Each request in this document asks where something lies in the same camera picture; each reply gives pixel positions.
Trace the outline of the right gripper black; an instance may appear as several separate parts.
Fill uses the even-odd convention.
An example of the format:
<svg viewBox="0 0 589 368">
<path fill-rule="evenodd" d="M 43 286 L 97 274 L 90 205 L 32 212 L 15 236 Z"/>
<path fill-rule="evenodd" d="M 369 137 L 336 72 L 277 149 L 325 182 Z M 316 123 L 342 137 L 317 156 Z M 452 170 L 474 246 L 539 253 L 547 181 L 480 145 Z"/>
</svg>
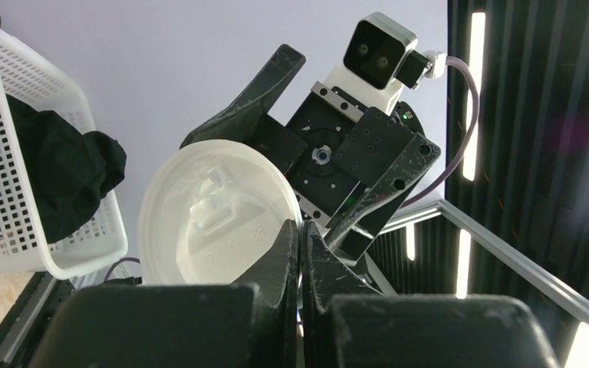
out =
<svg viewBox="0 0 589 368">
<path fill-rule="evenodd" d="M 261 121 L 305 62 L 302 53 L 281 44 L 239 95 L 189 132 L 179 147 L 248 140 L 285 175 L 303 216 L 325 229 L 329 249 L 355 262 L 441 149 L 426 138 L 408 104 L 398 103 L 390 115 L 373 107 L 343 109 L 336 99 L 318 93 L 320 83 L 288 123 L 271 117 Z"/>
</svg>

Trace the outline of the single white cup lid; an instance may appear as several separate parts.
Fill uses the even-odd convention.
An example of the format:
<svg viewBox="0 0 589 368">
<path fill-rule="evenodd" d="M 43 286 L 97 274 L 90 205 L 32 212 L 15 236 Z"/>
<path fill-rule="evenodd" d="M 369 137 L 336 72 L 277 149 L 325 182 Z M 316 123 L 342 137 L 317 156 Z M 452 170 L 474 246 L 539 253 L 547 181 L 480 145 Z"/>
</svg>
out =
<svg viewBox="0 0 589 368">
<path fill-rule="evenodd" d="M 231 140 L 179 149 L 152 178 L 137 241 L 145 285 L 229 284 L 302 227 L 295 192 L 257 150 Z"/>
</svg>

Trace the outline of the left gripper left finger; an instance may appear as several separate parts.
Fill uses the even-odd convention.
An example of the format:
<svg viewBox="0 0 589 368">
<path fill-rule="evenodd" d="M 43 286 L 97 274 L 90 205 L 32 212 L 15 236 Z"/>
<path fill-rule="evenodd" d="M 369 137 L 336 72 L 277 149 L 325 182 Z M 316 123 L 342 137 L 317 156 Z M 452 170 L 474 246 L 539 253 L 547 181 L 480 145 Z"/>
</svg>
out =
<svg viewBox="0 0 589 368">
<path fill-rule="evenodd" d="M 231 284 L 77 291 L 51 319 L 33 367 L 293 367 L 298 227 Z"/>
</svg>

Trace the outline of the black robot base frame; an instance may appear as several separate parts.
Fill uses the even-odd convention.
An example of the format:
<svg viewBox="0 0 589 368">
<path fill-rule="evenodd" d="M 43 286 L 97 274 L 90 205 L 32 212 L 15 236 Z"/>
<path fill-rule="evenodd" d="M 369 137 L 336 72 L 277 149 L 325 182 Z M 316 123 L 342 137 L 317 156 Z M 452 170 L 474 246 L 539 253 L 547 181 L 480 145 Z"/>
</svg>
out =
<svg viewBox="0 0 589 368">
<path fill-rule="evenodd" d="M 52 317 L 80 288 L 46 272 L 33 275 L 0 322 L 0 367 L 28 367 Z"/>
</svg>

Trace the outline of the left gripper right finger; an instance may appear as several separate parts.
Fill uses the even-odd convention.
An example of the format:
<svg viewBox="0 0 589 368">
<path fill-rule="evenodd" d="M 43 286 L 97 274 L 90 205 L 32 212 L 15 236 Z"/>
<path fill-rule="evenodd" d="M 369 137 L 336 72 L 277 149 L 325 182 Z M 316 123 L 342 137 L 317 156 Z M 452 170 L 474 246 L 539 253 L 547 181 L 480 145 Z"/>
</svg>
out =
<svg viewBox="0 0 589 368">
<path fill-rule="evenodd" d="M 530 308 L 504 295 L 386 296 L 302 225 L 304 361 L 308 367 L 556 367 Z"/>
</svg>

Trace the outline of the black cloth in basket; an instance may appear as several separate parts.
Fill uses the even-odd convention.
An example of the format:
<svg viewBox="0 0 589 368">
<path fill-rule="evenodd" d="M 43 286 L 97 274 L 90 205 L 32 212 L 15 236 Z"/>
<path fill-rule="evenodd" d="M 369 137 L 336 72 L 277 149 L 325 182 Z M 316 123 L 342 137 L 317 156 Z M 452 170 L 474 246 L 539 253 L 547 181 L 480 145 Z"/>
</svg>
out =
<svg viewBox="0 0 589 368">
<path fill-rule="evenodd" d="M 80 133 L 52 110 L 36 111 L 8 96 L 8 107 L 47 242 L 75 233 L 125 178 L 127 154 L 117 140 Z"/>
</svg>

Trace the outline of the white plastic basket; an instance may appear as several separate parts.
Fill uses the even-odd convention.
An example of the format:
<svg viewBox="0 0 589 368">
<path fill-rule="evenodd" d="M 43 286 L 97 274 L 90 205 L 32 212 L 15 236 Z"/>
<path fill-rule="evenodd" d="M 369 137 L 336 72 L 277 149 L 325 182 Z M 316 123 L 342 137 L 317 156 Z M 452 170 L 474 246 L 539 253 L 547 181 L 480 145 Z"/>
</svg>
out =
<svg viewBox="0 0 589 368">
<path fill-rule="evenodd" d="M 113 192 L 77 231 L 48 243 L 15 131 L 8 97 L 52 110 L 81 133 L 95 129 L 81 88 L 16 37 L 0 31 L 0 274 L 46 271 L 66 280 L 98 271 L 128 250 Z"/>
</svg>

